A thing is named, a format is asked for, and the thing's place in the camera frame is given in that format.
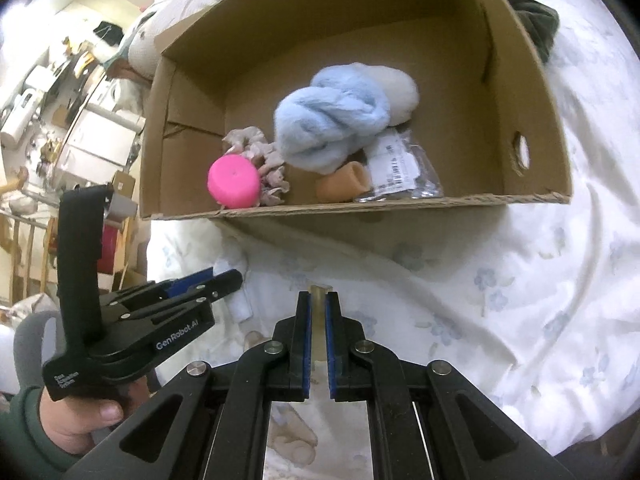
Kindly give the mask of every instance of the plastic bag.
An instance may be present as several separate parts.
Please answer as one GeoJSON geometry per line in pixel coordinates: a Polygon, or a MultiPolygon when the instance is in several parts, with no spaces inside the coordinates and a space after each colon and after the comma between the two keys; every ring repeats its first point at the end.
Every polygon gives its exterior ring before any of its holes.
{"type": "Polygon", "coordinates": [[[356,202],[444,195],[438,175],[409,127],[387,128],[364,152],[372,189],[356,202]]]}

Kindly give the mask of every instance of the red object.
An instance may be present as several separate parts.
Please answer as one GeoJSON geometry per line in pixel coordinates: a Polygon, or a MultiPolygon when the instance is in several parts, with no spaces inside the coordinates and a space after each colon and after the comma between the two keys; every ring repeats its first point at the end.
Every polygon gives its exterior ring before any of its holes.
{"type": "Polygon", "coordinates": [[[254,207],[260,196],[260,174],[241,155],[223,155],[209,168],[207,189],[229,209],[254,207]]]}
{"type": "Polygon", "coordinates": [[[102,256],[98,260],[98,272],[113,274],[113,263],[116,257],[118,229],[105,225],[102,229],[102,256]]]}

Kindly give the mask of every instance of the box handle hole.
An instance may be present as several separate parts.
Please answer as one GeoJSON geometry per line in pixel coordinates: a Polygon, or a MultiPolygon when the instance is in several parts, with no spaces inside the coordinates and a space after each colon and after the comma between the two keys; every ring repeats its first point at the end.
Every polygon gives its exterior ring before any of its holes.
{"type": "Polygon", "coordinates": [[[513,166],[520,176],[529,169],[531,160],[529,157],[529,144],[527,138],[520,132],[513,137],[513,166]]]}

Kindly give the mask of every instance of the green sleeve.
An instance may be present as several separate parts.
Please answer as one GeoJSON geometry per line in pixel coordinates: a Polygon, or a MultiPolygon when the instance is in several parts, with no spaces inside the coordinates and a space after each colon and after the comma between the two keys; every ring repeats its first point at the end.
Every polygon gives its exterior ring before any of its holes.
{"type": "Polygon", "coordinates": [[[56,446],[40,424],[41,388],[28,388],[11,401],[8,413],[0,414],[2,449],[29,480],[57,480],[78,459],[56,446]]]}

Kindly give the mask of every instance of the pink lid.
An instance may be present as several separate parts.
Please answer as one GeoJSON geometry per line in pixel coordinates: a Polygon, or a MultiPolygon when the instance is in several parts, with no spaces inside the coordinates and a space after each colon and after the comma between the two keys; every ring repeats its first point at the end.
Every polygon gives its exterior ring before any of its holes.
{"type": "Polygon", "coordinates": [[[254,207],[260,196],[260,175],[241,155],[223,155],[209,168],[207,189],[229,209],[254,207]]]}

